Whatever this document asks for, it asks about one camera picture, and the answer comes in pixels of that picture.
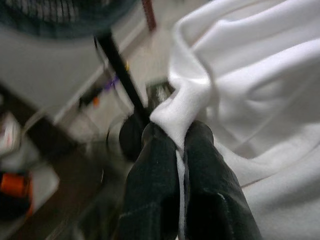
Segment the white fabric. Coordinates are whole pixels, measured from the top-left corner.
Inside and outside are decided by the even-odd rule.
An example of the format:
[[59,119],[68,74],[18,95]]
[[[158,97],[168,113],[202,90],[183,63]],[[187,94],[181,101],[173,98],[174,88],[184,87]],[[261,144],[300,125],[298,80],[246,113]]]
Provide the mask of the white fabric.
[[211,127],[264,239],[320,239],[320,0],[214,0],[173,40],[151,120],[180,150]]

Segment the white floor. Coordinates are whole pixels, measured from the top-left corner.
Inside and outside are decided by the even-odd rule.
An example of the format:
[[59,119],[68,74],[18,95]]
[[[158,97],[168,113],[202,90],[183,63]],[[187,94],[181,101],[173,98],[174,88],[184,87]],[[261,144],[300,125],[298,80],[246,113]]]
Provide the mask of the white floor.
[[[206,2],[207,0],[153,0],[157,29],[141,42],[141,45],[127,59],[131,76],[145,104],[147,104],[146,84],[167,76],[172,42],[171,30],[175,22]],[[101,94],[98,106],[90,105],[84,110],[98,129],[90,124],[86,116],[80,114],[68,129],[74,138],[88,141],[98,134],[103,136],[115,118],[119,116],[125,118],[132,112],[133,106],[120,83],[117,89],[128,109],[123,111],[123,107],[119,107],[112,91]],[[115,140],[120,126],[121,124],[112,131],[111,136]]]

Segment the fan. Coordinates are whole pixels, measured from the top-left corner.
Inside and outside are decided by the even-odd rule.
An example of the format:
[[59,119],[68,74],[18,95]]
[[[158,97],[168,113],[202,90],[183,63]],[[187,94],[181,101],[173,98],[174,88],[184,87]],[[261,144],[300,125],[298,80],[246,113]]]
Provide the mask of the fan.
[[0,0],[0,23],[29,35],[73,39],[93,35],[134,105],[143,127],[149,122],[141,98],[110,31],[136,0]]

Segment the black metal rod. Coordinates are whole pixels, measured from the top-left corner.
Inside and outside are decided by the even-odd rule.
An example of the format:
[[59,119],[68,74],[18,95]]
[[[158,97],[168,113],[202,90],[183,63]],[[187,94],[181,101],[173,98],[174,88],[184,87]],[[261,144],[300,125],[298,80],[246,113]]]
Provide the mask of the black metal rod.
[[97,36],[97,41],[99,42],[102,50],[109,60],[109,63],[111,64],[126,93],[132,101],[140,120],[143,122],[144,126],[146,126],[150,122],[149,114],[142,104],[141,98],[131,80],[128,71],[126,70],[124,61],[120,57],[118,48],[113,40],[112,33],[109,32],[104,35]]

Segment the white cloth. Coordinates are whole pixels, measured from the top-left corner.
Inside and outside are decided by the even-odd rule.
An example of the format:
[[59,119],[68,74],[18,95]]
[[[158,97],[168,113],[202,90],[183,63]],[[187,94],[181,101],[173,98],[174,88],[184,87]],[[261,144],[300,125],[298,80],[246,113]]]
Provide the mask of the white cloth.
[[320,0],[214,0],[173,31],[150,119],[180,150],[208,124],[266,240],[320,239]]

